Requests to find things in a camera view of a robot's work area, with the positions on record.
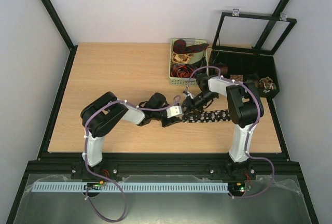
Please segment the black white floral tie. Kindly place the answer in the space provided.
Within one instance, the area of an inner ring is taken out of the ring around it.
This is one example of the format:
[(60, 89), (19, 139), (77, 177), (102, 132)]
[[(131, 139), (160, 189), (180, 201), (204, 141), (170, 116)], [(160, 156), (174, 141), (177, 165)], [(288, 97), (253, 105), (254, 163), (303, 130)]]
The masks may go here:
[(197, 114), (189, 113), (179, 117), (184, 123), (211, 123), (211, 122), (228, 122), (231, 121), (229, 112), (225, 110), (203, 111)]

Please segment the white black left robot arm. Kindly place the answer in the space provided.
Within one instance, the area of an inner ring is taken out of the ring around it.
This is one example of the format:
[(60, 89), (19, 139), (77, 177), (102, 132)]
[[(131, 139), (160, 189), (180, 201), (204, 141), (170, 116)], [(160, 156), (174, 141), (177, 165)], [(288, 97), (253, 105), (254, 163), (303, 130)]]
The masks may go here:
[(163, 127), (175, 123), (176, 118), (183, 114), (180, 99), (177, 95), (173, 103), (168, 104), (163, 94), (155, 93), (148, 101), (133, 105), (120, 100), (110, 91), (104, 93), (80, 114), (85, 128), (83, 160), (90, 167), (102, 161), (105, 136), (121, 120), (138, 126), (147, 125), (153, 120), (161, 121)]

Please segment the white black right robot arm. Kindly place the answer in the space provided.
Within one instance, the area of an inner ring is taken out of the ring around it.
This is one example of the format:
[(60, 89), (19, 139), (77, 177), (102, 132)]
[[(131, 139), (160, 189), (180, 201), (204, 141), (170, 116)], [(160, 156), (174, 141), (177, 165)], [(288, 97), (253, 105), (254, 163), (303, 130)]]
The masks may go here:
[(228, 113), (234, 124), (232, 146), (229, 157), (232, 162), (226, 165), (226, 172), (232, 178), (238, 178), (244, 173), (244, 165), (249, 157), (249, 149), (253, 132), (264, 115), (264, 108), (258, 89), (253, 81), (235, 81), (223, 76), (207, 76), (200, 74), (196, 83), (201, 92), (193, 96), (185, 89), (186, 99), (183, 107), (186, 111), (203, 111), (207, 103), (220, 95), (227, 98)]

